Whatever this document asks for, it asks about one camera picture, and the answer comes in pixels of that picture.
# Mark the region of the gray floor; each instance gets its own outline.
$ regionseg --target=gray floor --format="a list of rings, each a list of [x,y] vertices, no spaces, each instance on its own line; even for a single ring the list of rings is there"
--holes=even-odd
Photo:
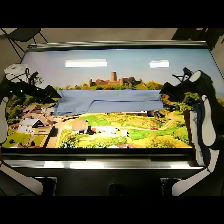
[[[87,40],[171,40],[176,28],[43,28],[42,34],[49,42],[72,42]],[[224,44],[219,39],[213,55],[217,63],[224,71]],[[37,43],[44,43],[40,35],[36,36]],[[33,41],[21,43],[23,48]],[[3,70],[20,59],[7,39],[0,39],[0,80]]]

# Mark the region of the landscape picture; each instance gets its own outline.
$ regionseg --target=landscape picture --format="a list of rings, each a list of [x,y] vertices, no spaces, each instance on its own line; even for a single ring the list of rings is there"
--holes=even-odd
[[[41,88],[52,85],[55,90],[161,90],[165,82],[178,84],[172,74],[183,75],[183,68],[198,69],[220,76],[205,52],[169,53],[161,49],[120,51],[68,51],[27,53],[23,63],[38,71]],[[106,67],[66,68],[73,58],[106,58]],[[151,68],[152,59],[169,61],[169,67]],[[201,63],[208,60],[210,64]],[[214,82],[218,91],[224,83]],[[189,148],[184,111],[199,102],[194,93],[186,93],[183,102],[171,102],[161,95],[163,109],[120,111],[109,113],[55,114],[58,99],[43,101],[33,96],[13,96],[6,108],[9,125],[5,148]]]

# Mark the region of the black chair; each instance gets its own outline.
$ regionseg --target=black chair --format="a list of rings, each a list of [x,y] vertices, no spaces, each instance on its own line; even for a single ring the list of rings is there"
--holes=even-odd
[[[20,57],[20,59],[22,59],[22,57],[20,56],[20,54],[16,50],[15,46],[13,45],[13,43],[16,44],[16,46],[19,47],[19,49],[21,51],[23,51],[24,53],[25,53],[25,51],[22,49],[22,47],[19,46],[18,43],[16,43],[16,41],[27,42],[31,38],[33,38],[34,43],[37,44],[34,37],[39,33],[43,37],[43,39],[47,42],[45,37],[40,32],[41,28],[17,28],[16,30],[14,30],[10,34],[8,34],[4,29],[2,29],[2,28],[0,28],[0,29],[5,34],[5,36],[8,38],[10,44],[12,45],[12,47],[14,48],[14,50],[16,51],[16,53]]]

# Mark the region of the sky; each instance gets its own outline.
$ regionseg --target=sky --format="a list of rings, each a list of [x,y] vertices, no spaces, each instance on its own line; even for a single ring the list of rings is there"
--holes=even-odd
[[[66,60],[106,59],[106,67],[66,68]],[[168,60],[168,68],[150,68],[150,61]],[[213,80],[216,92],[224,96],[224,80],[207,49],[108,49],[28,52],[23,64],[28,64],[31,72],[38,71],[44,79],[41,87],[47,85],[65,87],[88,83],[89,79],[110,80],[111,72],[117,78],[135,77],[144,82],[156,81],[177,85],[179,81],[172,76],[183,75],[183,68],[191,71],[202,70]]]

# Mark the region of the castle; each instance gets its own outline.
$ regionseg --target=castle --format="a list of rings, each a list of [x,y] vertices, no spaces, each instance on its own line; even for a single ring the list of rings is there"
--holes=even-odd
[[[123,85],[124,83],[132,83],[132,84],[139,84],[141,81],[136,81],[134,77],[129,78],[121,78],[117,80],[117,73],[111,73],[111,80],[102,80],[97,79],[96,82],[93,82],[92,79],[89,80],[89,86],[96,86],[96,85]]]

